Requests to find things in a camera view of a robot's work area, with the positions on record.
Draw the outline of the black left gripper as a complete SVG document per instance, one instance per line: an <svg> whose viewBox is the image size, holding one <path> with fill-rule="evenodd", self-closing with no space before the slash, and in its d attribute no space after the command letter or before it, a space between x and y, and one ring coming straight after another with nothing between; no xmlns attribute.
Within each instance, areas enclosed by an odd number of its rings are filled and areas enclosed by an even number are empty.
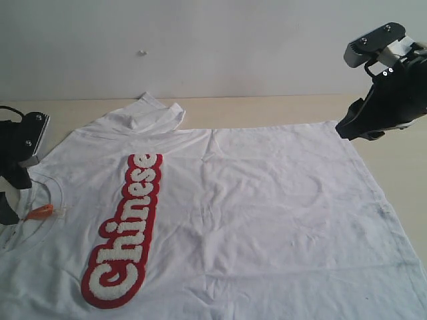
<svg viewBox="0 0 427 320"><path fill-rule="evenodd" d="M1 122L1 176L18 190L30 189L32 182L26 169L22 168L14 156L14 133L18 124L12 121ZM0 192L0 223L16 225L19 216L7 202L6 193Z"/></svg>

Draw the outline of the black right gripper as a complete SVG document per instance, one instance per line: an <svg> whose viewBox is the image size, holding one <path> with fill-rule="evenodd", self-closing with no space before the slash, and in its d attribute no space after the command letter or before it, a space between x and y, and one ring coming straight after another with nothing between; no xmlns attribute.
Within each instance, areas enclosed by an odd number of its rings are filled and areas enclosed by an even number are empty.
<svg viewBox="0 0 427 320"><path fill-rule="evenodd" d="M353 102L335 130L342 139L375 141L385 131L405 129L426 115L426 45L414 43L404 59L373 85L366 98L362 122L358 112L364 106L359 98Z"/></svg>

